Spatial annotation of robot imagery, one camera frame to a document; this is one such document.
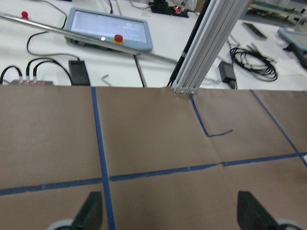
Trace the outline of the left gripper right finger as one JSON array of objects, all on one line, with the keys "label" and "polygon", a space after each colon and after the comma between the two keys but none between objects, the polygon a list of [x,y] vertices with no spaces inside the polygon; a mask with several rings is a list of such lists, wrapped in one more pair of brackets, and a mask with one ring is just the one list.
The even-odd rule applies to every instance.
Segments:
[{"label": "left gripper right finger", "polygon": [[276,230],[278,224],[251,192],[239,191],[237,222],[241,230]]}]

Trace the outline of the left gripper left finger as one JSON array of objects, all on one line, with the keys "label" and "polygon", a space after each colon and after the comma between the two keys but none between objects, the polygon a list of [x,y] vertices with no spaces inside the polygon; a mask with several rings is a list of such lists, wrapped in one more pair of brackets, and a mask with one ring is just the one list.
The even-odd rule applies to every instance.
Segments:
[{"label": "left gripper left finger", "polygon": [[71,224],[71,230],[100,230],[103,222],[101,192],[91,192]]}]

